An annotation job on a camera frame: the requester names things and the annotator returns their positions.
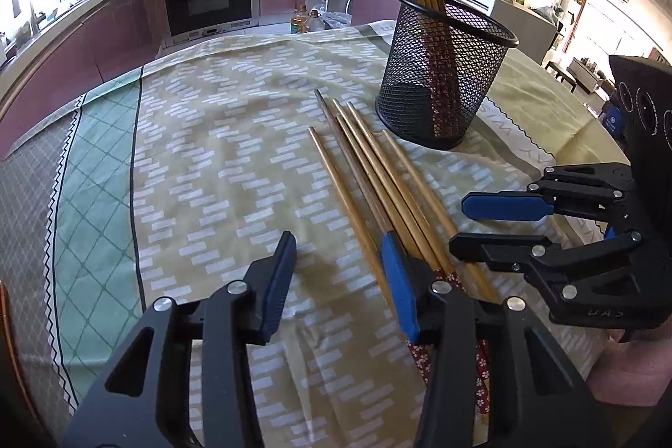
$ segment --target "black metal rim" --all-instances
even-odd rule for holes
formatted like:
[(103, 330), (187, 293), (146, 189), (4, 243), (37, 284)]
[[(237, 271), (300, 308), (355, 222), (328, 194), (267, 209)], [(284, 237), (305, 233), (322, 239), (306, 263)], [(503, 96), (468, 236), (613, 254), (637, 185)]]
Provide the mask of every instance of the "black metal rim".
[(462, 143), (462, 141), (465, 139), (466, 129), (461, 136), (455, 137), (454, 139), (421, 139), (415, 136), (408, 136), (402, 131), (399, 131), (399, 128), (393, 126), (386, 120), (385, 116), (381, 113), (381, 109), (378, 105), (378, 99), (380, 98), (381, 98), (380, 96), (375, 98), (375, 113), (378, 115), (378, 118), (381, 119), (381, 122), (385, 124), (385, 127), (387, 129), (389, 129), (397, 137), (404, 139), (404, 141), (415, 143), (416, 145), (426, 147), (428, 149), (451, 150), (454, 149), (456, 146), (458, 146), (460, 143)]
[(435, 10), (432, 10), (431, 8), (428, 8), (427, 6), (424, 6), (422, 4), (416, 3), (414, 0), (399, 0), (400, 3), (406, 4), (410, 6), (413, 10), (415, 10), (418, 13), (424, 14), (425, 16), (445, 23), (446, 25), (449, 25), (451, 27), (454, 27), (455, 29), (459, 29), (460, 31), (464, 31), (465, 33), (472, 34), (474, 37), (478, 37), (480, 39), (483, 39), (484, 41), (488, 41), (489, 43), (492, 44), (497, 44), (499, 46), (503, 46), (506, 48), (517, 48), (518, 47), (518, 37), (515, 36), (514, 33), (509, 31), (506, 27), (504, 27), (501, 23), (493, 20), (490, 16), (486, 16), (483, 13), (480, 13), (479, 11), (471, 8), (470, 6), (466, 6), (466, 4), (458, 3), (457, 1), (453, 0), (444, 0), (444, 3), (446, 4), (451, 4), (453, 6), (458, 7), (461, 10), (464, 10), (468, 13), (474, 14), (475, 16), (478, 16), (479, 18), (484, 19), (485, 21), (488, 21), (495, 25), (496, 27), (499, 27), (503, 31), (505, 31), (509, 37), (498, 37), (492, 33), (488, 33), (487, 31), (483, 31), (482, 29), (478, 29), (476, 27), (473, 27), (467, 23), (464, 23), (462, 21), (459, 21), (458, 19), (455, 19), (451, 16), (446, 16), (445, 14), (440, 14)]

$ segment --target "black stool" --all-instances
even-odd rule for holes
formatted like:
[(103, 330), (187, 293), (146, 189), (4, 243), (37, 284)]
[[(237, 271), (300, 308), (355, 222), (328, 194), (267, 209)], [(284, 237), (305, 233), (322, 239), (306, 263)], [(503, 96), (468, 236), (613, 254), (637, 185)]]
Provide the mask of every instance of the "black stool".
[(548, 71), (549, 67), (557, 73), (555, 78), (559, 78), (560, 82), (564, 82), (566, 80), (572, 86), (572, 93), (574, 93), (574, 90), (577, 87), (577, 80), (567, 71), (562, 69), (555, 61), (549, 61), (544, 69)]

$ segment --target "plastic bottle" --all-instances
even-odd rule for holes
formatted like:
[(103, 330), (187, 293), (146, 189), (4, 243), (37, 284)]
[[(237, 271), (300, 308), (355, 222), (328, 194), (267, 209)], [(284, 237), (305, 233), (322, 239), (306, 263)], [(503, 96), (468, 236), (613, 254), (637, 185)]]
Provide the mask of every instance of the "plastic bottle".
[(313, 31), (323, 31), (325, 24), (320, 20), (320, 14), (317, 10), (313, 9), (308, 15), (308, 31), (312, 33)]
[(306, 5), (300, 4), (290, 21), (290, 33), (308, 33), (308, 13)]

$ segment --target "blue gripper pad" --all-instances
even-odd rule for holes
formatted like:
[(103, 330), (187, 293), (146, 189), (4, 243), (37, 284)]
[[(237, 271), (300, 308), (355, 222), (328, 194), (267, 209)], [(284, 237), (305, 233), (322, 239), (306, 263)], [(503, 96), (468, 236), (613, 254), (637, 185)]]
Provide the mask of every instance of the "blue gripper pad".
[(476, 221), (538, 221), (553, 214), (553, 205), (526, 192), (471, 192), (462, 199), (462, 213)]
[(416, 343), (420, 326), (415, 308), (415, 294), (404, 267), (406, 256), (394, 231), (389, 231), (383, 236), (381, 255), (399, 326), (409, 342)]
[(285, 231), (280, 237), (278, 247), (270, 259), (275, 265), (268, 288), (264, 294), (261, 313), (262, 321), (260, 333), (268, 341), (278, 330), (282, 309), (285, 307), (287, 292), (290, 288), (291, 275), (297, 263), (297, 240), (290, 231)]

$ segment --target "black mesh pen holder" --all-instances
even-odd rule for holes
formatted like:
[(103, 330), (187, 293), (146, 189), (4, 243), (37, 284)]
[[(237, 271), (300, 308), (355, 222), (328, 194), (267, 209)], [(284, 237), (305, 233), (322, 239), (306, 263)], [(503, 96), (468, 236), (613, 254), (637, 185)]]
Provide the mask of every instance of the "black mesh pen holder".
[(392, 133), (432, 149), (464, 138), (515, 34), (465, 6), (444, 0), (446, 15), (399, 0), (392, 47), (375, 112)]

